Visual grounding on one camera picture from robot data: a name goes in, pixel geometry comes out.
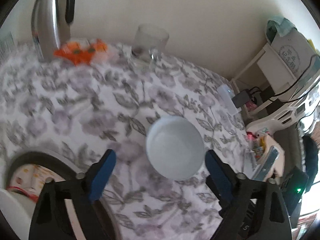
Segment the screw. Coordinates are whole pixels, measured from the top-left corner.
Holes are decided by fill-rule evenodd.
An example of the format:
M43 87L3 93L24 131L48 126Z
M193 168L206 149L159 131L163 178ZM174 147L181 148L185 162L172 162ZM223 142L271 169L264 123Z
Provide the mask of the screw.
M46 182L46 183L54 182L54 179L51 178L51 177L47 177L47 178L45 179L45 182Z
M243 173L240 172L240 173L237 174L237 178L238 178L238 179L246 179L247 176L246 176L245 174L243 174Z
M76 175L76 179L83 179L85 177L85 173L80 172Z
M276 184L276 181L273 178L269 178L268 182L271 183L271 184Z

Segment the black cable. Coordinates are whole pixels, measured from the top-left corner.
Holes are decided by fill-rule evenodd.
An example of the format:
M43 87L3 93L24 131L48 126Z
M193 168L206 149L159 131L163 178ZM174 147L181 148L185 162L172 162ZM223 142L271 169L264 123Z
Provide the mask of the black cable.
M295 84L298 83L298 81L300 80L300 78L302 78L302 76L304 75L304 73L311 67L311 62L312 62L312 59L315 57L315 56L319 56L318 54L313 54L310 58L310 63L309 63L309 66L302 72L302 74L298 77L298 79L289 87L287 88L285 91L279 93L279 94L275 94L273 95L273 97L278 97L278 96L281 96L283 95L284 93L288 92L291 88L294 87Z
M301 96L301 97L299 97L299 98L297 98L297 99L294 99L294 100L290 100L290 101L280 101L280 102L286 104L286 103L292 103L292 102L295 102L295 101L298 101L298 100L304 98L305 96L307 96L307 95L310 93L311 90L313 90L313 89L316 87L316 85L318 85L319 82L320 82L320 80L319 80L316 84L314 84L314 86L313 86L312 88L310 88L309 91L308 91L307 93L305 93L303 96Z
M304 116L304 117L301 117L301 118L298 120L298 122L297 122L297 124L296 124L296 128L298 127L298 123L299 123L303 118L309 117L310 115L312 115L312 114L315 112L315 110L316 110L317 107L319 106L319 103L320 103L320 101L318 102L317 106L315 107L315 109L312 111L311 114L308 114L308 115L306 115L306 116Z
M251 91L254 90L255 88L259 89L259 92L262 92L259 87L253 87L253 88L249 89L249 92L251 92Z
M312 212L309 212L309 213L306 213L306 214L300 215L299 217L303 217L303 216L310 215L310 214L312 214L312 213L316 213L316 212L318 212L319 210L320 210L320 209L317 209L317 210L315 210L315 211L312 211Z
M250 93L250 96L252 97L254 94L259 93L259 92L261 92L261 91L252 92L252 93Z

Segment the thermos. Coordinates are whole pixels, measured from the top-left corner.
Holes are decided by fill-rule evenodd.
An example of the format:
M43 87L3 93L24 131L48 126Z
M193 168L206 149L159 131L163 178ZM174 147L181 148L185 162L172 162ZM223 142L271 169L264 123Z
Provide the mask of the thermos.
M70 39L75 0L36 0L31 31L36 53L41 62L50 62L53 53Z

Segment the blue gripper pad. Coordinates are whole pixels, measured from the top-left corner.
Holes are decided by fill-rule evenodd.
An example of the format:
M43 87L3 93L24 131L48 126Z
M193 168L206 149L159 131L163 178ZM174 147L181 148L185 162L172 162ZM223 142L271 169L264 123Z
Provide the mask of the blue gripper pad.
M224 173L222 167L222 162L220 161L220 164L215 160L215 158L210 154L210 151L208 151L205 155L205 166L207 167L210 177L215 184L218 192L220 193L220 196L222 199L227 200L228 202L231 202L233 199L232 195L232 184L226 174Z
M104 187L116 165L116 153L108 149L98 163L91 165L85 175L89 201L92 203L102 196Z

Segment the pink object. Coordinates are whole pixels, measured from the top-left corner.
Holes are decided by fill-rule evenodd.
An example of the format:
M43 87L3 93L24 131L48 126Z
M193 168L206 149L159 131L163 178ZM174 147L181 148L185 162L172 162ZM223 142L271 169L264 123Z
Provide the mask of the pink object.
M252 132L247 132L247 136L249 140L253 140L255 138L257 138L257 136L255 134L253 134Z
M254 110L254 109L256 109L258 106L255 104L255 103L253 103L252 101L249 101L249 102L247 102L246 104L245 104L245 106L248 108L248 111L250 112L250 111L252 111L252 110Z

